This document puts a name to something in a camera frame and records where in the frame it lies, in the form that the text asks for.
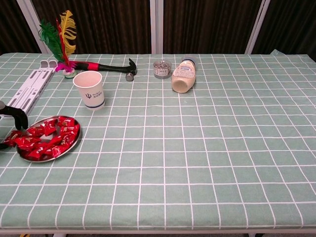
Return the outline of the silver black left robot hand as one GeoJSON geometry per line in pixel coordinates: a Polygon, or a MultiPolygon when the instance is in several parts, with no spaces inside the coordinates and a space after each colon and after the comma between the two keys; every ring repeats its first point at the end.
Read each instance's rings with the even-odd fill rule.
{"type": "MultiPolygon", "coordinates": [[[[17,130],[28,128],[28,117],[22,109],[7,106],[3,101],[0,102],[0,114],[12,116],[15,120],[17,130]]],[[[0,144],[0,149],[6,149],[15,146],[14,140],[22,136],[22,132],[12,131],[12,133],[0,144]]]]}

